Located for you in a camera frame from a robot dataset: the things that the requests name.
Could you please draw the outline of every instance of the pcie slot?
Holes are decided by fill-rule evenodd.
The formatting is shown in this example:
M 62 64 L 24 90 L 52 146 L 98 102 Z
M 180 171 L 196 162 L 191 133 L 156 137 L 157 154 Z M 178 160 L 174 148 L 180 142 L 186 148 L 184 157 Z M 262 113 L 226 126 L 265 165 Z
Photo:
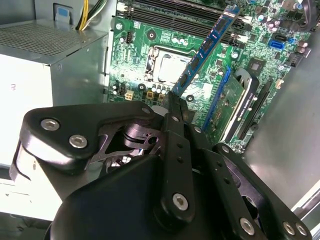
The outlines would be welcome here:
M 185 19 L 172 19 L 172 17 L 157 12 L 150 13 L 141 8 L 135 8 L 134 11 L 118 12 L 118 16 L 134 21 L 155 25 L 162 28 L 171 29 L 177 32 L 194 35 L 205 38 L 211 31 L 212 26 L 203 23 L 195 23 Z M 232 41 L 231 33 L 227 32 L 221 42 L 229 44 Z
M 245 139 L 247 132 L 249 131 L 252 123 L 254 122 L 254 119 L 256 118 L 259 110 L 261 109 L 262 105 L 264 104 L 265 100 L 267 99 L 269 95 L 269 90 L 271 87 L 272 82 L 268 81 L 261 89 L 257 101 L 252 106 L 251 112 L 246 117 L 241 129 L 239 130 L 238 137 L 240 140 Z
M 212 23 L 215 23 L 223 12 L 220 9 L 177 0 L 134 0 L 133 2 L 140 3 L 141 5 L 152 6 L 154 8 L 172 11 L 173 13 L 195 17 Z M 243 29 L 244 24 L 241 20 L 236 19 L 232 27 Z

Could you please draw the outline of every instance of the chip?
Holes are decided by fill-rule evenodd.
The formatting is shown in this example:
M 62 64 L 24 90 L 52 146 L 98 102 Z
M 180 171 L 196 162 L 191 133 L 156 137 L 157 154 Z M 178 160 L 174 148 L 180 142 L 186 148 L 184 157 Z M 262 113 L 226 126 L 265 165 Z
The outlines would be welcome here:
M 262 14 L 265 14 L 267 11 L 268 11 L 268 8 L 265 6 L 261 9 Z
M 250 36 L 250 41 L 254 42 L 256 40 L 257 36 L 256 35 L 251 35 Z
M 221 66 L 221 65 L 222 65 L 222 60 L 221 60 L 221 59 L 218 59 L 218 60 L 216 61 L 216 64 L 217 64 L 218 66 Z
M 227 20 L 220 18 L 220 21 L 215 25 L 215 30 L 221 32 L 221 30 L 226 26 Z
M 295 15 L 296 15 L 296 12 L 295 12 L 295 11 L 290 11 L 290 12 L 288 12 L 288 14 L 286 15 L 286 17 L 287 17 L 288 19 L 292 19 Z
M 278 60 L 278 59 L 280 59 L 280 57 L 281 57 L 280 53 L 277 52 L 276 55 L 275 55 L 275 57 L 274 57 L 274 59 L 277 59 L 277 60 Z
M 211 38 L 207 38 L 202 45 L 202 49 L 206 52 L 210 49 L 210 47 L 214 44 L 214 41 Z
M 297 12 L 295 15 L 294 15 L 294 20 L 298 21 L 302 18 L 303 16 L 303 13 L 301 12 Z
M 238 48 L 245 49 L 246 44 L 245 43 L 239 43 Z
M 261 13 L 261 10 L 262 10 L 262 6 L 256 6 L 254 11 L 255 13 L 259 14 Z
M 266 44 L 268 42 L 268 38 L 266 36 L 262 36 L 260 42 Z
M 256 58 L 251 58 L 248 64 L 248 69 L 251 70 L 251 72 L 253 74 L 255 74 L 256 76 L 259 76 L 264 68 L 264 66 L 266 65 L 265 60 L 260 60 L 260 59 L 256 59 Z
M 199 62 L 200 59 L 198 57 L 195 57 L 195 59 L 190 63 L 190 67 L 193 71 L 197 68 Z
M 252 28 L 253 28 L 252 25 L 247 24 L 247 26 L 245 27 L 245 30 L 250 32 Z
M 179 83 L 180 83 L 180 86 L 183 88 L 186 83 L 187 83 L 187 80 L 188 80 L 188 75 L 187 74 L 183 74 L 180 79 L 179 79 Z

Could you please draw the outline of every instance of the black connector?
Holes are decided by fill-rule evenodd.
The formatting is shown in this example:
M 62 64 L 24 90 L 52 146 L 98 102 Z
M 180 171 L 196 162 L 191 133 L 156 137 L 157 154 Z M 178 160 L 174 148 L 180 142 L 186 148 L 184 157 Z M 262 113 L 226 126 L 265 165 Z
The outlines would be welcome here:
M 286 65 L 296 68 L 302 61 L 302 59 L 304 58 L 303 55 L 301 54 L 296 54 L 296 53 L 290 53 L 287 61 L 285 62 Z
M 272 35 L 272 38 L 281 42 L 286 42 L 288 40 L 288 38 L 284 35 L 278 34 L 278 33 L 274 33 Z

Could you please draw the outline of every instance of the metal screw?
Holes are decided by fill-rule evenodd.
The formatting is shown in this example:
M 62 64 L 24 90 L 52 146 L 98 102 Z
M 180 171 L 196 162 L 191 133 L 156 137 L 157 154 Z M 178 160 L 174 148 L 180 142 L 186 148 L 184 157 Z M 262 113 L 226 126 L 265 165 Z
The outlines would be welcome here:
M 180 121 L 180 120 L 179 120 L 177 117 L 175 117 L 175 116 L 172 116 L 172 119 L 175 120 L 176 122 L 179 122 L 179 121 Z
M 69 143 L 76 149 L 84 149 L 88 145 L 88 141 L 84 136 L 73 135 L 69 138 Z
M 248 219 L 242 217 L 242 218 L 240 219 L 240 225 L 241 225 L 242 229 L 243 229 L 247 234 L 249 234 L 250 236 L 255 235 L 254 226 L 251 224 L 251 222 L 249 222 Z
M 115 28 L 116 28 L 117 30 L 121 30 L 121 29 L 122 29 L 122 24 L 118 22 L 118 23 L 115 25 Z
M 226 146 L 222 146 L 222 150 L 225 151 L 226 153 L 229 153 L 229 148 L 227 148 Z
M 295 235 L 295 230 L 293 227 L 286 221 L 283 222 L 283 227 L 284 229 L 288 232 L 288 234 L 294 236 Z
M 195 127 L 194 127 L 194 130 L 195 130 L 197 133 L 201 133 L 201 129 L 200 129 L 200 127 L 198 127 L 198 126 L 195 126 Z
M 150 113 L 149 109 L 147 109 L 147 108 L 145 108 L 145 107 L 142 108 L 142 111 L 144 111 L 146 114 L 149 114 L 149 113 Z
M 183 196 L 180 193 L 176 193 L 175 195 L 173 195 L 173 203 L 174 205 L 181 211 L 186 211 L 188 209 L 188 201 L 185 198 L 185 196 Z
M 282 71 L 283 69 L 285 69 L 285 66 L 283 66 L 283 65 L 279 65 L 279 66 L 278 66 L 278 70 L 279 70 L 279 71 Z
M 60 128 L 60 124 L 53 119 L 45 119 L 41 121 L 41 127 L 48 131 L 56 131 Z
M 295 226 L 303 236 L 307 236 L 307 231 L 299 223 L 296 223 Z

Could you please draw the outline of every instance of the white label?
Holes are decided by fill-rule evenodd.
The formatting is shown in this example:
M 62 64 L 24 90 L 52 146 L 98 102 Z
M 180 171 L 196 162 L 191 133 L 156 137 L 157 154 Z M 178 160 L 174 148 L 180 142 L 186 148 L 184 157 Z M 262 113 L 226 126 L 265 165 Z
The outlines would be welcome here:
M 133 23 L 133 28 L 134 28 L 134 29 L 140 29 L 140 26 L 141 26 L 141 22 L 139 22 L 139 21 L 134 21 L 134 23 Z
M 161 35 L 160 42 L 169 43 L 171 40 L 171 32 L 163 31 Z
M 229 17 L 232 17 L 232 18 L 234 18 L 236 16 L 235 14 L 227 12 L 227 11 L 224 11 L 223 14 L 228 15 Z

